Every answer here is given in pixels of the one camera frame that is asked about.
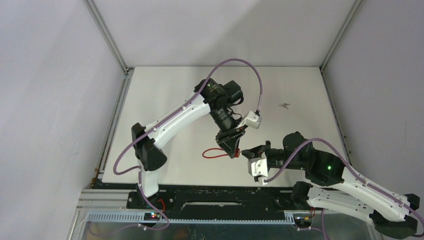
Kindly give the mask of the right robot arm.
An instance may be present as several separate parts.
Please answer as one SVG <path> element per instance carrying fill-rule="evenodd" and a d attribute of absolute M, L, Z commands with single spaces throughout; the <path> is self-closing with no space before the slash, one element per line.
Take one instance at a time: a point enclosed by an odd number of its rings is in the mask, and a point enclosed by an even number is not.
<path fill-rule="evenodd" d="M 306 139 L 299 132 L 286 135 L 281 149 L 263 145 L 241 151 L 248 160 L 248 172 L 256 182 L 266 185 L 275 180 L 270 169 L 301 170 L 305 179 L 292 188 L 291 204 L 297 209 L 332 210 L 374 227 L 380 234 L 403 240 L 416 237 L 420 198 L 387 190 L 355 170 L 335 149 L 314 148 L 316 138 Z"/>

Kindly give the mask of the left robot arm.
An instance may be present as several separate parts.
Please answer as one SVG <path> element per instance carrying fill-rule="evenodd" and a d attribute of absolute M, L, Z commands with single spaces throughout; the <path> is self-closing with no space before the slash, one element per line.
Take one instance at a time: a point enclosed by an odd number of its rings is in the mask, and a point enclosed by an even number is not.
<path fill-rule="evenodd" d="M 245 134 L 245 127 L 239 125 L 240 119 L 233 117 L 232 107 L 243 101 L 242 89 L 235 81 L 222 85 L 212 78 L 202 80 L 180 108 L 146 126 L 140 123 L 132 126 L 132 139 L 138 141 L 133 148 L 141 167 L 139 186 L 143 190 L 138 201 L 145 208 L 153 208 L 158 202 L 159 169 L 168 160 L 163 147 L 198 118 L 210 115 L 219 128 L 215 137 L 219 147 L 232 159 L 239 156 L 239 142 Z"/>

